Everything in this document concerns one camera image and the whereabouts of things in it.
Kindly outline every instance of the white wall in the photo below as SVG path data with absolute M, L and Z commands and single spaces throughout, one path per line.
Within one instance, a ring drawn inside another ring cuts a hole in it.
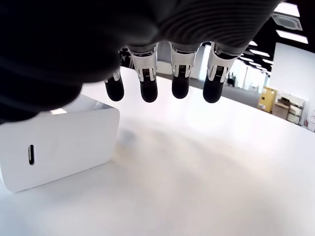
M 304 99 L 306 112 L 315 109 L 315 54 L 277 43 L 269 87 Z

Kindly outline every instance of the black fingertip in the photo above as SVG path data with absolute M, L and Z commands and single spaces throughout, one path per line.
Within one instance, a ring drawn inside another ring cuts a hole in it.
M 221 97 L 222 89 L 223 83 L 210 81 L 207 76 L 203 86 L 203 98 L 209 103 L 216 103 Z
M 175 77 L 173 75 L 172 93 L 174 97 L 183 99 L 187 96 L 189 90 L 189 78 Z
M 158 97 L 157 80 L 140 82 L 141 96 L 146 102 L 154 102 Z
M 111 100 L 114 102 L 122 100 L 125 94 L 122 77 L 120 77 L 118 81 L 115 81 L 114 77 L 111 77 L 108 79 L 108 82 L 105 83 L 105 86 Z

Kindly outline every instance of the ceiling light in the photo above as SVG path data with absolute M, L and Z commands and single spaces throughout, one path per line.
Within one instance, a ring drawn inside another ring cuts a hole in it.
M 291 39 L 291 40 L 295 40 L 301 43 L 306 43 L 308 44 L 308 40 L 307 37 L 298 35 L 298 34 L 294 34 L 294 33 L 289 33 L 289 32 L 285 32 L 285 31 L 281 31 L 281 30 L 276 30 L 278 35 L 282 38 L 287 38 L 287 39 Z
M 263 67 L 261 67 L 261 66 L 256 66 L 258 69 L 260 69 L 260 70 L 265 70 L 265 71 L 267 71 L 267 69 L 266 68 L 263 68 Z
M 250 64 L 256 65 L 256 66 L 261 66 L 261 64 L 258 64 L 258 63 L 255 63 L 255 62 L 250 62 Z
M 240 59 L 253 62 L 253 60 L 252 60 L 252 59 L 249 59 L 249 58 L 240 57 Z
M 274 63 L 273 61 L 271 61 L 271 60 L 266 60 L 266 59 L 263 59 L 263 61 L 266 62 L 266 63 L 269 63 L 269 64 L 273 64 L 273 63 Z
M 265 56 L 265 57 L 270 57 L 268 53 L 263 53 L 263 52 L 260 52 L 260 51 L 257 51 L 257 50 L 253 50 L 253 49 L 250 49 L 250 51 L 254 54 L 257 54 L 257 55 L 261 55 L 261 56 Z
M 299 9 L 297 8 L 297 5 L 286 3 L 286 2 L 280 3 L 276 7 L 275 12 L 280 12 L 287 15 L 300 17 L 300 13 L 299 13 Z
M 251 42 L 250 42 L 250 45 L 252 45 L 252 46 L 258 46 L 254 41 L 251 41 Z

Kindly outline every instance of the white box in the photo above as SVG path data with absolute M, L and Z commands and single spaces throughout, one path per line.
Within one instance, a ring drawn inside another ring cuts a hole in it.
M 109 161 L 119 119 L 116 108 L 80 95 L 62 109 L 0 125 L 3 184 L 18 192 Z

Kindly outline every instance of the floor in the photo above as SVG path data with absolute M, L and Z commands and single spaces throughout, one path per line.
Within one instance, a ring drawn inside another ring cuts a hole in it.
M 172 75 L 163 73 L 157 73 L 157 75 L 172 80 Z M 189 82 L 191 86 L 198 89 L 203 89 L 203 83 L 204 83 L 203 81 L 194 78 L 191 78 Z M 256 108 L 259 101 L 260 93 L 245 90 L 242 88 L 224 86 L 222 96 Z

